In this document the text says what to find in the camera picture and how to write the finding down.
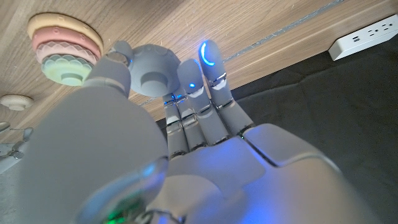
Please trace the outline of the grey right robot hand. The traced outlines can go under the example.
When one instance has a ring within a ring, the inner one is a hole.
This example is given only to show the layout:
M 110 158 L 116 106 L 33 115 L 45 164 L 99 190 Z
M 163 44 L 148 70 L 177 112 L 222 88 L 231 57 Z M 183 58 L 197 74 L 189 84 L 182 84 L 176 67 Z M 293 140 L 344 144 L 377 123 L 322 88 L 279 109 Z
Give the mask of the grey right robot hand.
M 7 121 L 1 121 L 1 133 L 9 130 L 11 130 L 11 124 Z M 25 146 L 26 143 L 30 140 L 30 137 L 33 132 L 34 129 L 31 127 L 23 129 L 22 139 L 16 142 L 11 147 L 11 150 L 7 151 L 5 154 L 1 154 L 1 159 L 5 159 L 8 157 L 13 157 L 15 159 L 22 159 L 24 157 L 22 147 Z

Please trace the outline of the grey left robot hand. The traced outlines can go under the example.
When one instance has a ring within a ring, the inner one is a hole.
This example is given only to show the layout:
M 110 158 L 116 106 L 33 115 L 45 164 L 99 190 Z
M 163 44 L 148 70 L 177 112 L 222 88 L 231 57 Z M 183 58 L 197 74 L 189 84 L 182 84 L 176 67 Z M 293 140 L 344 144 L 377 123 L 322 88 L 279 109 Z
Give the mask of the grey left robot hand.
M 18 223 L 379 223 L 324 153 L 231 95 L 220 50 L 118 41 L 37 126 Z

